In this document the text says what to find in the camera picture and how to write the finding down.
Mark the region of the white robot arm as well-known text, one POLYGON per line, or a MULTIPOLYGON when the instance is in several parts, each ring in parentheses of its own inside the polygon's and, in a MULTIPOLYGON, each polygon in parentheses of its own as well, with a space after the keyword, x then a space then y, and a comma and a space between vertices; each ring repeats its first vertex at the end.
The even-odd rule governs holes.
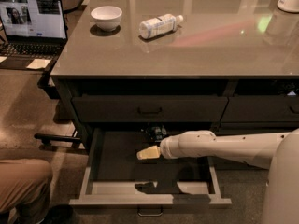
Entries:
POLYGON ((299 224, 299 130, 217 136, 187 131, 139 151, 140 160, 218 157, 269 171, 261 224, 299 224))

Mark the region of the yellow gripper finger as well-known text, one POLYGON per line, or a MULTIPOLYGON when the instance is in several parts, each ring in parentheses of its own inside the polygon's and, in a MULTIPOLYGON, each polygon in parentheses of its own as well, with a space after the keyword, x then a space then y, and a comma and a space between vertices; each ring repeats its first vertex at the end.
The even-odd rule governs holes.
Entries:
POLYGON ((161 152, 158 146, 152 146, 138 151, 136 156, 139 160, 158 159, 161 152))

